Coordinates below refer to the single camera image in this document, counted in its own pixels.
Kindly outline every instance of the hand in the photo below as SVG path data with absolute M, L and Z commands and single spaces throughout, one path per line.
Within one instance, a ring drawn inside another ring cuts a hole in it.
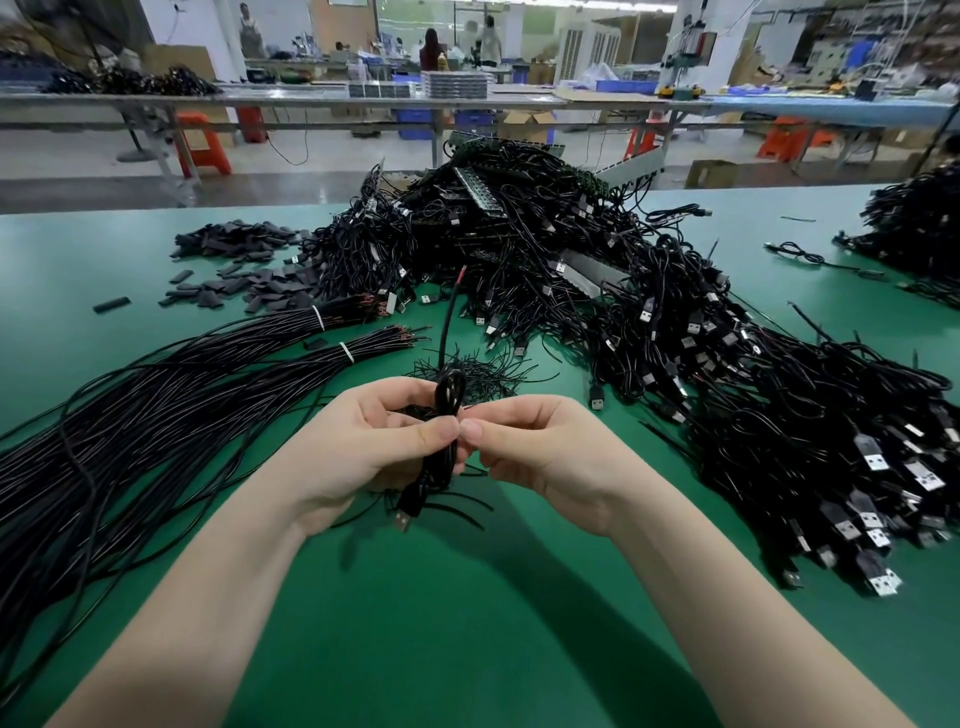
M 365 485 L 402 489 L 417 477 L 423 456 L 459 432 L 454 417 L 423 423 L 393 411 L 432 406 L 435 389 L 430 381 L 395 376 L 346 390 L 260 467 L 257 487 L 293 505 L 307 535 L 329 528 Z M 458 459 L 455 474 L 464 460 Z
M 480 450 L 495 480 L 530 488 L 571 523 L 609 535 L 615 501 L 648 468 L 582 404 L 526 395 L 460 414 L 457 462 Z

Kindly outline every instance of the floor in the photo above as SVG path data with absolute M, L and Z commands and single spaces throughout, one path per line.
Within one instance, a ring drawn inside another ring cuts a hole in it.
M 600 169 L 620 161 L 629 132 L 557 132 L 564 159 Z M 277 132 L 271 144 L 239 142 L 228 149 L 233 174 L 202 170 L 200 206 L 343 203 L 353 197 L 364 175 L 378 162 L 386 170 L 430 166 L 430 142 L 404 140 L 394 132 L 357 139 L 346 131 Z M 723 159 L 740 166 L 735 186 L 791 186 L 892 182 L 902 177 L 909 152 L 881 147 L 869 167 L 837 169 L 835 148 L 811 149 L 796 171 L 756 158 L 760 137 L 738 130 L 674 138 L 658 188 L 682 188 L 690 163 Z M 0 144 L 0 214 L 82 209 L 135 209 L 173 206 L 160 187 L 155 162 L 123 163 L 118 154 L 133 148 L 126 133 L 3 132 Z M 179 169 L 176 157 L 170 161 Z

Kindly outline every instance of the forearm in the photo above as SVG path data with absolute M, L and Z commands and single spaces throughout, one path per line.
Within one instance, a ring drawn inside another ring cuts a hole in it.
M 304 539 L 269 485 L 214 513 L 49 726 L 223 721 Z
M 910 726 L 683 494 L 637 461 L 612 539 L 724 724 Z

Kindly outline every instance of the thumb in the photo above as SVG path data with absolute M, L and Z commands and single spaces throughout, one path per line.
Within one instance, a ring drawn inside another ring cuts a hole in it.
M 377 468 L 386 468 L 404 460 L 426 457 L 443 449 L 460 433 L 455 417 L 435 417 L 430 422 L 409 427 L 387 427 L 372 432 L 371 460 Z
M 540 469 L 547 461 L 542 430 L 495 425 L 484 420 L 462 420 L 460 437 L 481 454 Z

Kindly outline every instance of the right hand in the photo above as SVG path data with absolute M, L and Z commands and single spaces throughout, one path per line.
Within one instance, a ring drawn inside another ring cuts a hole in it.
M 649 468 L 569 397 L 524 395 L 462 410 L 457 460 L 475 450 L 495 480 L 539 493 L 571 523 L 610 534 L 616 502 Z

